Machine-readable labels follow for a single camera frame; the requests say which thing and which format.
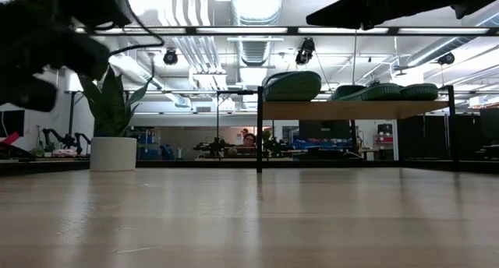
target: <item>wooden floor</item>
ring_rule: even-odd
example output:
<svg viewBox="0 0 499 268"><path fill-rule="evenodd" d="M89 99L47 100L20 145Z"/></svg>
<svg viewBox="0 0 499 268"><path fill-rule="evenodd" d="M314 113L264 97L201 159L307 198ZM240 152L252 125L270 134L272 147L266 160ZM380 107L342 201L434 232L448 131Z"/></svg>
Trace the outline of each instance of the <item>wooden floor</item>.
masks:
<svg viewBox="0 0 499 268"><path fill-rule="evenodd" d="M499 178L140 169L0 178L0 267L499 267Z"/></svg>

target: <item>red object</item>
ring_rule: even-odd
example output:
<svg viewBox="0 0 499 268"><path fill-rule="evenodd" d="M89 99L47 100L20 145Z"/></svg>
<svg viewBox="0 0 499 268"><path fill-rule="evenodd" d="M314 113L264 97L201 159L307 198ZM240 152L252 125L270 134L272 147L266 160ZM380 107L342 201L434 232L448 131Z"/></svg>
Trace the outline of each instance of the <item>red object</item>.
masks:
<svg viewBox="0 0 499 268"><path fill-rule="evenodd" d="M4 140L2 140L2 143L13 144L16 140L19 139L19 137L19 133L14 132L10 136L7 136Z"/></svg>

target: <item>shelf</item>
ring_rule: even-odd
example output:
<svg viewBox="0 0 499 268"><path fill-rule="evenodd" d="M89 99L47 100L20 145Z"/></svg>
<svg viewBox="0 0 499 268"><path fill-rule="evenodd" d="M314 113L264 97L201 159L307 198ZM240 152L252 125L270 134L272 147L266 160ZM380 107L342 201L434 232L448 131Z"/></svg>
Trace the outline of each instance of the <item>shelf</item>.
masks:
<svg viewBox="0 0 499 268"><path fill-rule="evenodd" d="M403 119L446 107L447 101L269 101L264 120Z"/></svg>

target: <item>potted plant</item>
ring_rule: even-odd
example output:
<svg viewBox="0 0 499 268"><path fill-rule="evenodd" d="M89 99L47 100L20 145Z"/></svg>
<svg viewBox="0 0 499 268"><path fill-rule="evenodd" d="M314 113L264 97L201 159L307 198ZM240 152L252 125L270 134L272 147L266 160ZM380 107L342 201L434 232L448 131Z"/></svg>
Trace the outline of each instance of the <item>potted plant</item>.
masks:
<svg viewBox="0 0 499 268"><path fill-rule="evenodd" d="M108 68L101 89L92 79L79 76L83 95L95 119L91 171L132 171L136 163L136 139L124 137L139 101L147 91L147 83L124 100L122 75Z"/></svg>

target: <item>white planter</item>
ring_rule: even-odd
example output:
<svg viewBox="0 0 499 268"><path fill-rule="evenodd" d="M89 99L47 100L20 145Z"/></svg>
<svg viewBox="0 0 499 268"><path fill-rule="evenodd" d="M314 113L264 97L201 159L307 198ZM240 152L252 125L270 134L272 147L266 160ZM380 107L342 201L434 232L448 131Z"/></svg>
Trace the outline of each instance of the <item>white planter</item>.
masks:
<svg viewBox="0 0 499 268"><path fill-rule="evenodd" d="M90 155L91 171L135 170L137 140L131 138L94 137Z"/></svg>

